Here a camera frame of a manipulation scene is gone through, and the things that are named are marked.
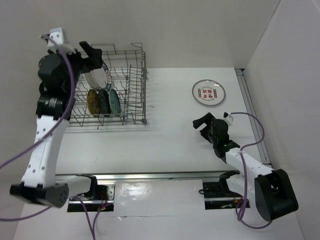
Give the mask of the black plate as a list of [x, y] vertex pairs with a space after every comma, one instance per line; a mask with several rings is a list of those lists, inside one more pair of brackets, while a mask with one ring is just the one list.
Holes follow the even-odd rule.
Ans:
[[101, 89], [98, 92], [98, 106], [100, 113], [104, 117], [109, 118], [111, 116], [112, 112], [110, 108], [109, 94], [104, 89]]

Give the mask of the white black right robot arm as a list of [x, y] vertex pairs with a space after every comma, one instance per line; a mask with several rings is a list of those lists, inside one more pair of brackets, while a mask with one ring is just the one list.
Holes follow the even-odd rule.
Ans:
[[235, 208], [237, 220], [243, 221], [247, 204], [250, 204], [269, 225], [275, 219], [296, 212], [298, 200], [286, 171], [262, 164], [245, 152], [248, 144], [241, 146], [231, 140], [229, 127], [234, 115], [225, 112], [219, 119], [207, 113], [192, 122], [193, 128], [205, 125], [200, 135], [211, 143], [217, 158], [234, 167], [220, 175], [218, 190], [223, 196], [242, 196]]

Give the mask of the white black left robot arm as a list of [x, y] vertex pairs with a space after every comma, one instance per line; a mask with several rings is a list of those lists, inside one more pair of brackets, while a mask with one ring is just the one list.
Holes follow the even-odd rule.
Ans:
[[49, 50], [38, 62], [41, 83], [36, 108], [36, 147], [20, 183], [11, 185], [9, 191], [26, 203], [61, 208], [74, 196], [83, 195], [92, 200], [99, 193], [93, 175], [56, 178], [58, 155], [75, 104], [78, 79], [81, 74], [103, 65], [101, 49], [91, 47], [86, 41], [79, 44], [87, 55], [85, 58], [77, 49], [65, 56]]

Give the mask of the blue floral plate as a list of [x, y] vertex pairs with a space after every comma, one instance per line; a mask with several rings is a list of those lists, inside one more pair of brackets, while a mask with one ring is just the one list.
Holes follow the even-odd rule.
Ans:
[[115, 116], [118, 116], [121, 113], [121, 102], [117, 92], [114, 89], [111, 89], [109, 92], [109, 105], [111, 112]]

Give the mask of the yellow patterned plate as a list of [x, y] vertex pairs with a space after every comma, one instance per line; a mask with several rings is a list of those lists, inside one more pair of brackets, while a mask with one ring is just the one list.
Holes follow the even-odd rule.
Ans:
[[100, 115], [99, 97], [94, 89], [90, 89], [86, 96], [88, 111], [91, 115], [97, 118]]

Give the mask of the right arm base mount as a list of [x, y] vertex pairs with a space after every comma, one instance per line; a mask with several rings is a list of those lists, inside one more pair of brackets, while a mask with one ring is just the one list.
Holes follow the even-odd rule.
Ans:
[[202, 183], [198, 193], [204, 197], [205, 210], [235, 209], [243, 201], [242, 195], [230, 191], [227, 186], [227, 180], [239, 174], [239, 171], [231, 170], [221, 174], [218, 181]]

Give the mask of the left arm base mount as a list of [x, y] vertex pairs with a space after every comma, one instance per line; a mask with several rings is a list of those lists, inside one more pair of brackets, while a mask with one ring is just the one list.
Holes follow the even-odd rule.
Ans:
[[87, 212], [113, 212], [115, 202], [116, 183], [112, 181], [99, 180], [93, 196], [86, 196], [84, 193], [69, 199], [67, 205], [68, 213], [84, 213], [81, 199]]

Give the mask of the green red ring plate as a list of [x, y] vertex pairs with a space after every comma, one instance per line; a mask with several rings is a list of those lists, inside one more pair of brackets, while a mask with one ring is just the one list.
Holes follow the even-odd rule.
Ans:
[[88, 73], [84, 73], [84, 77], [87, 81], [87, 83], [89, 84], [89, 86], [94, 89], [94, 90], [98, 90], [99, 89], [99, 86], [93, 76], [93, 74], [91, 72], [88, 72]]

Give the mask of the white plate red characters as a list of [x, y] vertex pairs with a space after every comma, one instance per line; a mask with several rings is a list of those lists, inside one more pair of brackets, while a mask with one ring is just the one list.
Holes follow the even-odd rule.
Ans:
[[224, 87], [217, 81], [202, 79], [197, 81], [192, 87], [194, 99], [205, 106], [217, 106], [226, 98]]

